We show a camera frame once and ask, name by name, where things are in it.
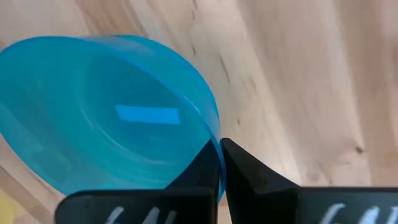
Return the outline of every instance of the light wood background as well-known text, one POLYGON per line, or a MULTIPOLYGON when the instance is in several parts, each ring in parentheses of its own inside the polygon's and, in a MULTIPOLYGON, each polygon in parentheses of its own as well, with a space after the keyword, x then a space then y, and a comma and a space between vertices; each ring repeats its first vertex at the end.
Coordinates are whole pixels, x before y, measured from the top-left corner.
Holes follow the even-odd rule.
MULTIPOLYGON (((397 20, 395 0, 2 0, 0 49, 35 35, 157 40, 208 82, 223 136, 277 172, 398 186, 397 20)), ((63 195, 0 145, 7 201, 51 222, 63 195)))

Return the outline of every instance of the wood grain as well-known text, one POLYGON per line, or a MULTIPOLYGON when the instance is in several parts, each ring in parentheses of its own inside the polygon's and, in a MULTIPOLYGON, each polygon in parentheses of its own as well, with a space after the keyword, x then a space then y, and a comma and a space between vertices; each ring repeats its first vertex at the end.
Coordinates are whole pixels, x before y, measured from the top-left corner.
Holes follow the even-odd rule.
MULTIPOLYGON (((394 0, 3 0, 0 49, 36 35, 148 37, 203 75, 223 136, 277 172, 303 185, 392 186, 397 15, 394 0)), ((2 178, 53 212, 62 195, 0 144, 2 178)))

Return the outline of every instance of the wooden table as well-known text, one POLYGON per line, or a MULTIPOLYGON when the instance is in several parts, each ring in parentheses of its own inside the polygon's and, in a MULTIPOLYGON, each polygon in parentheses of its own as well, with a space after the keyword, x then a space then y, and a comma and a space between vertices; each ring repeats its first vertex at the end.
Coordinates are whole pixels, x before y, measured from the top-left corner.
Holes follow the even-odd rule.
MULTIPOLYGON (((396 186, 397 15, 394 0, 2 0, 0 49, 35 35, 157 40, 208 82, 223 136, 277 172, 396 186)), ((0 144, 0 195, 51 222, 62 195, 0 144)))

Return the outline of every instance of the wooden surface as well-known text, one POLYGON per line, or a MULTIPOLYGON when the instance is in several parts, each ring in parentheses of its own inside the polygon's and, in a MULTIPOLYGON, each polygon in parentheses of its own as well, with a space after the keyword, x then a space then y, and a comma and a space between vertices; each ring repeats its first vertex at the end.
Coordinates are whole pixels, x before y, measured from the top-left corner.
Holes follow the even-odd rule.
MULTIPOLYGON (((208 82, 223 136, 277 172, 302 185, 397 186, 397 18, 394 0, 2 0, 0 49, 35 35, 157 40, 208 82)), ((48 222, 62 195, 0 144, 0 183, 26 197, 1 189, 48 222)))

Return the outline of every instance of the blue plastic bowl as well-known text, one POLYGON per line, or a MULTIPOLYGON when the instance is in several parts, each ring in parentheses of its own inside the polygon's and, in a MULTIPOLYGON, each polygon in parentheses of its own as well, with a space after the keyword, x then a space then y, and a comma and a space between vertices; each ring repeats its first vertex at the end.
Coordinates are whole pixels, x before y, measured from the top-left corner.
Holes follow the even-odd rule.
POLYGON ((164 189, 211 139, 224 192, 214 96, 184 58, 142 37, 36 37, 4 49, 0 132, 66 195, 164 189))

